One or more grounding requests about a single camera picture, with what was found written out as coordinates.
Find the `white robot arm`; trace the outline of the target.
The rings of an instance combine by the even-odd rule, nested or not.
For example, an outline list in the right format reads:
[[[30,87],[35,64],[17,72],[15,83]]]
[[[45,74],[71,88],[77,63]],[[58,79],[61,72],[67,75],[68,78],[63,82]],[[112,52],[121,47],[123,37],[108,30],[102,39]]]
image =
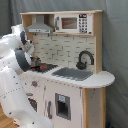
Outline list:
[[[30,105],[19,75],[31,67],[34,51],[22,24],[12,26],[12,33],[0,39],[0,104],[4,114],[20,122],[18,128],[53,128],[50,119]]]

